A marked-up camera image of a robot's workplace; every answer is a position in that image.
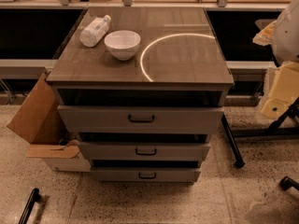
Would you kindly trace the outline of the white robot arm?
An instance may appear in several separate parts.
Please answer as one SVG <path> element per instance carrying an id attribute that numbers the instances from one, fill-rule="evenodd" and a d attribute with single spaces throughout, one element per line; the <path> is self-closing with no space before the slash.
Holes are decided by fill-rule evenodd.
<path id="1" fill-rule="evenodd" d="M 261 113 L 277 119 L 299 97 L 299 0 L 291 0 L 275 21 L 253 38 L 260 46 L 270 45 L 279 64 Z"/>

